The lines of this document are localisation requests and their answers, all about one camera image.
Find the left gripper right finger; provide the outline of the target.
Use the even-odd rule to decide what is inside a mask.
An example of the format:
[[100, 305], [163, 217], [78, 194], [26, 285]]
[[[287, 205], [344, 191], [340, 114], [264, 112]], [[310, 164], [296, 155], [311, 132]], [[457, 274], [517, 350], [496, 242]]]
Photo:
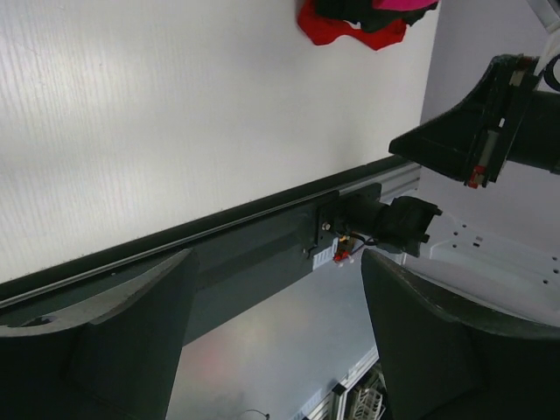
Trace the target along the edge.
[[559, 330], [367, 250], [361, 275], [395, 419], [557, 419]]

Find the black t shirt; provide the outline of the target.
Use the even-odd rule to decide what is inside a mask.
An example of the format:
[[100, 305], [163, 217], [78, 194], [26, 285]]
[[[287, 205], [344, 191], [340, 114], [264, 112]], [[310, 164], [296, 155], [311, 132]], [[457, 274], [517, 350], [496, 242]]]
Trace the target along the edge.
[[434, 11], [437, 7], [438, 3], [422, 10], [400, 12], [376, 10], [372, 6], [372, 1], [315, 2], [315, 11], [321, 17], [347, 21], [358, 25], [364, 32], [376, 32], [397, 19], [402, 19], [407, 25], [413, 25], [427, 12]]

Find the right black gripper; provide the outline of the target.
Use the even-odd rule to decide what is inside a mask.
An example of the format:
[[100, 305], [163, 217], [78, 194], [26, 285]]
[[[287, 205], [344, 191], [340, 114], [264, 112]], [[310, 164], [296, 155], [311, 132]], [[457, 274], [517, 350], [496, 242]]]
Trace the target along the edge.
[[505, 163], [559, 173], [555, 54], [494, 57], [454, 107], [392, 140], [388, 151], [470, 188], [497, 181]]

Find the magenta t shirt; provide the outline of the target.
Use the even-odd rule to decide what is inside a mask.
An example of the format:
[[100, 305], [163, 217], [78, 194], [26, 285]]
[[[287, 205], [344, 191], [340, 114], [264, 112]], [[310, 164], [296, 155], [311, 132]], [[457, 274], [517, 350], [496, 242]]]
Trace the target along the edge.
[[420, 11], [437, 5], [438, 0], [373, 0], [372, 6], [376, 10], [384, 11]]

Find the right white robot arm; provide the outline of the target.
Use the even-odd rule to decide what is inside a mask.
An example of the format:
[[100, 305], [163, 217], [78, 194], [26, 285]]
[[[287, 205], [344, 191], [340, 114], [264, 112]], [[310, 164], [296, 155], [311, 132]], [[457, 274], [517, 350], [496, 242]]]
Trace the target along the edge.
[[[450, 110], [399, 136], [392, 153], [467, 186], [484, 188], [508, 166], [559, 172], [559, 4], [534, 1], [549, 37], [541, 55], [491, 59]], [[439, 215], [416, 240], [408, 267], [509, 314], [559, 322], [559, 255], [510, 241], [471, 220]]]

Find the red t shirt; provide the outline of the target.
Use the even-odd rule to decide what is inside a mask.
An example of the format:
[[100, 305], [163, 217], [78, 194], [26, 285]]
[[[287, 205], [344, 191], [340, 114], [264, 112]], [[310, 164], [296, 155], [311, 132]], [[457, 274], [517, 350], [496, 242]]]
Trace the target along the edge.
[[378, 31], [365, 32], [347, 21], [321, 17], [315, 11], [315, 1], [304, 1], [297, 25], [315, 46], [327, 46], [346, 36], [374, 51], [402, 42], [407, 31], [407, 24], [397, 19]]

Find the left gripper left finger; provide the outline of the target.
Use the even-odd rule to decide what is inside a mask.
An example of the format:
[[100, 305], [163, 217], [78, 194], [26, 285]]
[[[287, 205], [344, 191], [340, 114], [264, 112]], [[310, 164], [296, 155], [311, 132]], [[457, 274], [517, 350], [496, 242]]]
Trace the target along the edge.
[[185, 249], [76, 304], [1, 327], [3, 419], [164, 419], [196, 292]]

